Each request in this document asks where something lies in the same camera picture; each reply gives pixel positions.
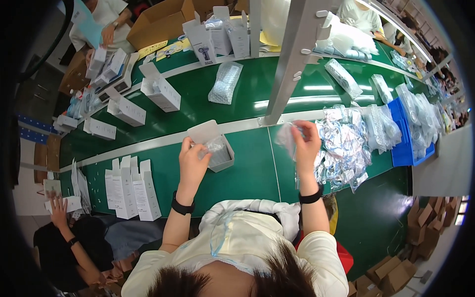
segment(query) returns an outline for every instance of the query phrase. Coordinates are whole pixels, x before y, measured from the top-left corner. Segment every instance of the small plastic bag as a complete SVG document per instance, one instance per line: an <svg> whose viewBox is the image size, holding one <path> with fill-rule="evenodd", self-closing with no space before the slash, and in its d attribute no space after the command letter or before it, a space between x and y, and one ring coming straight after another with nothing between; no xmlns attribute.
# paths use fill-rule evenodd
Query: small plastic bag
<svg viewBox="0 0 475 297"><path fill-rule="evenodd" d="M381 100L384 102L384 104L391 102L393 98L383 76L381 74L373 74L371 78L376 85L376 89L378 90L378 93L381 96Z"/></svg>
<svg viewBox="0 0 475 297"><path fill-rule="evenodd" d="M345 90L352 100L356 99L363 93L360 86L356 83L351 74L346 71L337 60L331 59L325 64L325 69L338 82L338 84Z"/></svg>
<svg viewBox="0 0 475 297"><path fill-rule="evenodd" d="M236 62L224 62L219 65L216 81L208 94L208 101L230 105L242 65Z"/></svg>

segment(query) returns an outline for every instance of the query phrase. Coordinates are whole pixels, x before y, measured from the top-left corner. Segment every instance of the wristwatch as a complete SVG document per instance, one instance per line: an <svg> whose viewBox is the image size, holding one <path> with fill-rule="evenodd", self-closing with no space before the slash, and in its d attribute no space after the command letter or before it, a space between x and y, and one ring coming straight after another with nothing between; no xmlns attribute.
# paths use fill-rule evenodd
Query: wristwatch
<svg viewBox="0 0 475 297"><path fill-rule="evenodd" d="M323 194L323 185L318 184L318 192L310 196L302 196L298 193L298 200L301 204L311 204L317 202Z"/></svg>
<svg viewBox="0 0 475 297"><path fill-rule="evenodd" d="M192 213L195 210L195 201L190 206L184 206L178 203L177 201L177 192L173 192L173 199L171 201L171 208L173 208L177 213L181 215L186 215L187 213Z"/></svg>

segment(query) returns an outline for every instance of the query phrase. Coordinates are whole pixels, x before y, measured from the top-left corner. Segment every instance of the hand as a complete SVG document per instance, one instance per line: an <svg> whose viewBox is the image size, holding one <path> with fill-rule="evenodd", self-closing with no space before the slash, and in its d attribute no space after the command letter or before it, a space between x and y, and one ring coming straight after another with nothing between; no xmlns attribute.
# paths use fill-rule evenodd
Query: hand
<svg viewBox="0 0 475 297"><path fill-rule="evenodd" d="M53 212L51 214L51 221L58 229L67 228L67 199L64 199L63 202L63 196L61 194L56 195L56 191L47 191L46 195L51 203L51 210Z"/></svg>
<svg viewBox="0 0 475 297"><path fill-rule="evenodd" d="M322 141L318 135L317 126L308 121L294 121L294 125L302 128L302 137L300 130L292 126L291 131L296 145L296 168L299 177L314 177L314 162L318 151L322 146Z"/></svg>
<svg viewBox="0 0 475 297"><path fill-rule="evenodd" d="M205 151L206 147L202 144L195 144L190 137L185 137L181 144L181 152L178 157L180 160L180 184L177 190L177 199L186 197L188 200L193 197L205 176L211 153L207 153L203 159L198 158L200 151Z"/></svg>
<svg viewBox="0 0 475 297"><path fill-rule="evenodd" d="M86 54L86 67L89 67L89 62L91 62L92 54L94 53L94 49L90 49L87 51Z"/></svg>
<svg viewBox="0 0 475 297"><path fill-rule="evenodd" d="M113 24L102 29L102 44L104 44L105 47L114 43L114 30L115 27Z"/></svg>

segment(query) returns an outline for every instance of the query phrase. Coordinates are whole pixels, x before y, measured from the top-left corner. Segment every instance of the box lid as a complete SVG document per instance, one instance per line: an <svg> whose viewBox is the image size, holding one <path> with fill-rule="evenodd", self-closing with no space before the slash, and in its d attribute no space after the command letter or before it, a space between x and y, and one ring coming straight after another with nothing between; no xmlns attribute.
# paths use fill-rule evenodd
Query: box lid
<svg viewBox="0 0 475 297"><path fill-rule="evenodd" d="M187 130L187 132L196 144L204 144L207 141L221 135L221 133L219 133L218 124L215 120L210 120L191 127Z"/></svg>

